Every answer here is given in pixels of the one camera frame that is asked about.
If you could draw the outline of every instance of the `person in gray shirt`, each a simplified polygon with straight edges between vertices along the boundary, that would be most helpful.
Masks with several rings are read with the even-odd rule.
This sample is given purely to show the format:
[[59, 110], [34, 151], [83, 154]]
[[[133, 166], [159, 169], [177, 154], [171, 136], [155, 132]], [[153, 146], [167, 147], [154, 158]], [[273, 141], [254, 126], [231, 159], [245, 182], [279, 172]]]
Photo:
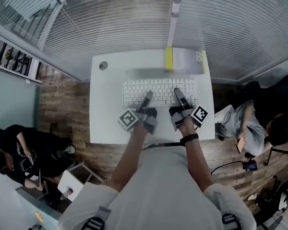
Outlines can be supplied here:
[[184, 146], [142, 151], [139, 122], [104, 185], [86, 183], [59, 219], [59, 230], [255, 230], [234, 188], [215, 184], [191, 117], [179, 126]]

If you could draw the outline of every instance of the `smartphone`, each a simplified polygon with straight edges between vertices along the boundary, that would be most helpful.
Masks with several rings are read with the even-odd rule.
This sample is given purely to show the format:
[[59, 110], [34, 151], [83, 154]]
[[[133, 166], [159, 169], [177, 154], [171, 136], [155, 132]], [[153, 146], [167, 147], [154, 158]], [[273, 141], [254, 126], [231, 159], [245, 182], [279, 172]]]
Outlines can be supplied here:
[[237, 144], [237, 150], [238, 150], [238, 153], [241, 153], [242, 152], [242, 149], [244, 147], [244, 144], [245, 144], [245, 140], [243, 137], [241, 137], [238, 141], [238, 144]]

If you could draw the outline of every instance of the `wristwatch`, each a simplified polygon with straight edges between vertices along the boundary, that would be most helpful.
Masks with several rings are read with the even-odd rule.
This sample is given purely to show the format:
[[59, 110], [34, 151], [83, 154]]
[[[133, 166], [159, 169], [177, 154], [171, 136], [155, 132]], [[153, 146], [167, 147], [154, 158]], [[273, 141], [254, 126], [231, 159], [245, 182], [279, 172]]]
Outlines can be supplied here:
[[180, 139], [180, 143], [184, 146], [188, 141], [192, 141], [198, 139], [198, 134], [190, 134], [188, 136], [183, 137], [182, 139]]

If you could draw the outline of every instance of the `sneaker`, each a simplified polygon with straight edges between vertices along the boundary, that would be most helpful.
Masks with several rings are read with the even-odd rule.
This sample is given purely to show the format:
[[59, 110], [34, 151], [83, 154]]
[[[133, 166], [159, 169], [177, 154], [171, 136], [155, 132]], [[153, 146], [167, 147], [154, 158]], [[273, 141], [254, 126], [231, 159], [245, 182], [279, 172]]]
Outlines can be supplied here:
[[70, 144], [67, 146], [67, 148], [64, 150], [64, 152], [68, 154], [74, 154], [76, 152], [76, 147], [73, 144]]
[[251, 194], [250, 196], [248, 196], [248, 201], [249, 200], [254, 200], [254, 199], [256, 199], [257, 198], [257, 196], [258, 196], [259, 194]]

